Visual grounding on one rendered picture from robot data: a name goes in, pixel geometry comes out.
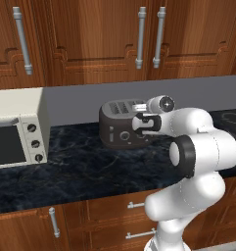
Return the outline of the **wooden base cupboard front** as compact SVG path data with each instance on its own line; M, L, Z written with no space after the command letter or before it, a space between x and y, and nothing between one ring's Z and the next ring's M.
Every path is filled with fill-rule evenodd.
M184 230L183 240L193 250L236 241L236 177L224 181L224 196Z

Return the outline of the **wooden drawer front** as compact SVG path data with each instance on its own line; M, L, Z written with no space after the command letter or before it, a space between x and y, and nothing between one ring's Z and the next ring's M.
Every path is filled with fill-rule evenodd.
M128 232L134 234L150 231L152 227L157 228L157 224L137 222L98 226L89 233L90 248L93 251L127 251L135 249L143 251L145 244L153 234L131 239L125 239L125 237Z
M130 202L141 204L153 190L109 196L87 200L87 220L99 223L112 219L126 219L135 215L144 215L144 207L129 208Z

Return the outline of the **cream toaster oven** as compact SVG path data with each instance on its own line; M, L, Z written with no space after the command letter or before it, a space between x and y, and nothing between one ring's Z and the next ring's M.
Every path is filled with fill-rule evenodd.
M36 125L35 132L29 132L27 126ZM50 122L47 104L42 87L0 90L0 127L16 126L25 155L25 162L0 165L0 169L47 162L50 138ZM38 140L38 148L31 147L31 141ZM44 158L38 163L35 155Z

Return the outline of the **wooden base cupboard door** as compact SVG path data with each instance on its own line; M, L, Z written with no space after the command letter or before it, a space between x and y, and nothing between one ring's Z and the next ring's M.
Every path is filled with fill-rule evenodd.
M56 237L49 207L0 214L0 251L71 251L63 208L55 206Z

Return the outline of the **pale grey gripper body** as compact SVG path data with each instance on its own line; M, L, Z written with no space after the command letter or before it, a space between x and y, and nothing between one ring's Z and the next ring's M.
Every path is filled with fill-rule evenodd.
M144 113L147 111L147 104L136 104L132 106L133 112Z

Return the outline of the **dark grey toaster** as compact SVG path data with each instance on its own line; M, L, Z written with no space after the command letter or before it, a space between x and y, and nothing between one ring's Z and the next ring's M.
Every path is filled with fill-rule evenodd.
M111 149L135 149L149 145L153 137L138 135L132 129L136 115L132 106L143 104L141 99L113 100L103 104L99 110L99 135L103 144Z

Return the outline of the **wooden wall cupboard door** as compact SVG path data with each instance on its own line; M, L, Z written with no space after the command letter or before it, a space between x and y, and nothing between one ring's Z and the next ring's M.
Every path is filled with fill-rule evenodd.
M148 0L46 0L54 86L130 82L136 68L139 9Z
M147 79L229 75L236 58L236 0L150 0ZM157 13L166 7L160 66Z
M24 56L13 8L23 15L24 34L32 64L32 75L24 69ZM31 0L0 0L0 89L32 88L45 85Z

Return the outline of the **black hob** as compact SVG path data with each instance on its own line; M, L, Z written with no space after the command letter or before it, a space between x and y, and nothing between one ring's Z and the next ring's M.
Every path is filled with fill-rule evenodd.
M236 109L212 111L214 126L236 134Z

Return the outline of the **toaster oven glass door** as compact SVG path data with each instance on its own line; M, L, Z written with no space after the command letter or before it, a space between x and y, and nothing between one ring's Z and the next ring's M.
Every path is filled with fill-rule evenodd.
M0 165L22 162L25 155L18 128L15 125L0 127Z

